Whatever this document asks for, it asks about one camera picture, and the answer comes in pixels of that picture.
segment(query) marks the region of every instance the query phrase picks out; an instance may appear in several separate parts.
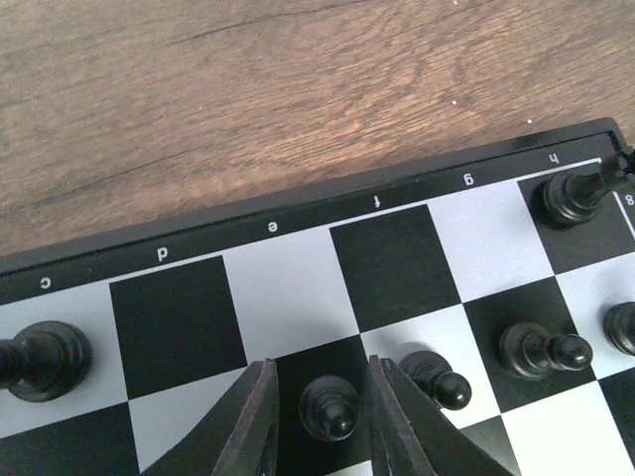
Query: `dark chessboard edge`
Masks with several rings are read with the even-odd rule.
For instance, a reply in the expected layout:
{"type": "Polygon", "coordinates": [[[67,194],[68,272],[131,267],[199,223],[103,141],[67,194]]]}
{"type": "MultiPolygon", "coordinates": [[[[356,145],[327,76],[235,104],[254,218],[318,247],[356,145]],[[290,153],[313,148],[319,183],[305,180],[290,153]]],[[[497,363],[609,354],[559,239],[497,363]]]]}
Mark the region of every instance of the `dark chessboard edge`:
{"type": "Polygon", "coordinates": [[[141,242],[149,238],[170,235],[177,231],[194,229],[199,226],[238,216],[258,213],[272,208],[306,203],[307,201],[350,192],[391,179],[412,177],[507,154],[528,151],[536,147],[546,147],[555,143],[599,134],[608,134],[615,149],[621,149],[626,145],[617,123],[612,118],[605,117],[427,159],[418,159],[388,168],[380,168],[352,176],[312,183],[297,188],[218,205],[209,209],[198,210],[172,218],[133,225],[115,231],[104,232],[85,238],[69,240],[47,247],[7,255],[0,257],[0,276],[33,268],[42,263],[57,262],[63,259],[115,248],[131,242],[141,242]]]}

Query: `black pawn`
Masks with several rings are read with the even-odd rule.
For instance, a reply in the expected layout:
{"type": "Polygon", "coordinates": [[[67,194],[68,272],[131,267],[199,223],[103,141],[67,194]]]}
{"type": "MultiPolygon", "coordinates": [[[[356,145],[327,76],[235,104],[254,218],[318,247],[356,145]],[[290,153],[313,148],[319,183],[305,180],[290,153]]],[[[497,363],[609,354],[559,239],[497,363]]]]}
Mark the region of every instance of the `black pawn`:
{"type": "Polygon", "coordinates": [[[594,218],[601,200],[610,191],[635,189],[635,153],[632,148],[604,159],[595,174],[562,172],[543,189],[543,202],[551,219],[560,226],[573,226],[594,218]]]}
{"type": "Polygon", "coordinates": [[[606,338],[617,350],[635,356],[635,302],[615,305],[602,324],[606,338]]]}
{"type": "Polygon", "coordinates": [[[575,334],[551,334],[534,322],[507,328],[500,340],[500,357],[505,368],[526,380],[542,380],[554,371],[586,369],[593,351],[575,334]]]}
{"type": "Polygon", "coordinates": [[[300,397],[300,420],[305,430],[321,441],[347,439],[359,421],[357,392],[339,377],[319,377],[300,397]]]}
{"type": "Polygon", "coordinates": [[[462,410],[472,398],[469,382],[453,372],[447,360],[436,352],[413,352],[399,366],[422,392],[444,409],[462,410]]]}
{"type": "Polygon", "coordinates": [[[11,340],[0,340],[0,389],[26,402],[48,402],[74,389],[91,359],[90,344],[79,329],[38,322],[11,340]]]}

